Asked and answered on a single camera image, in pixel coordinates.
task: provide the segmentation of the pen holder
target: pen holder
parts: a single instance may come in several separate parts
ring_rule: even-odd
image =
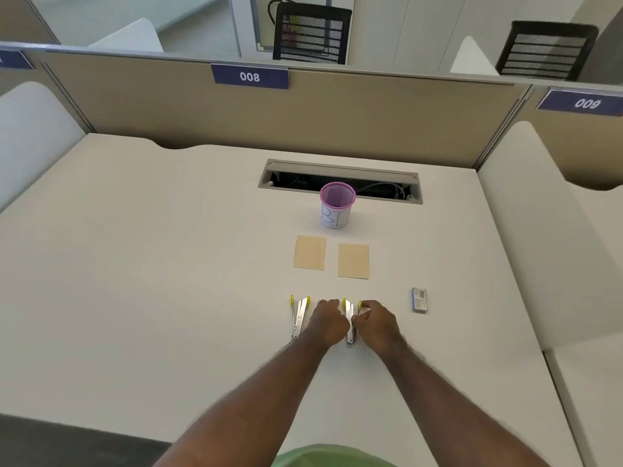
[[[348,224],[350,210],[354,204],[354,188],[342,182],[331,182],[320,189],[322,212],[320,220],[331,229],[340,229]]]

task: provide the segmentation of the office chair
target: office chair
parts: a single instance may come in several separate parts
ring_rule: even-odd
[[[345,64],[352,14],[332,6],[279,3],[273,59]]]
[[[495,70],[514,77],[576,81],[598,34],[588,24],[513,21]]]

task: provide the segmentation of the sticky note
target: sticky note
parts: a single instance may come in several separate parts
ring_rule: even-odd
[[[338,277],[370,278],[370,247],[367,244],[340,244]]]
[[[324,270],[326,238],[297,236],[294,266],[300,269]]]

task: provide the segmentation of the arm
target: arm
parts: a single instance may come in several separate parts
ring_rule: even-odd
[[[209,408],[154,467],[269,466],[320,361],[350,327],[338,300],[322,300],[307,329]]]
[[[394,378],[440,467],[548,467],[537,454],[450,385],[407,345],[378,301],[353,317]]]

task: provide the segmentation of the desk number sign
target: desk number sign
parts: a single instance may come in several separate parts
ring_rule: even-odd
[[[623,116],[623,94],[596,91],[549,90],[536,109],[568,113]]]
[[[212,64],[216,83],[287,89],[290,76],[287,68],[247,67],[244,65]]]
[[[19,50],[0,49],[0,68],[25,68],[35,70],[24,53]]]

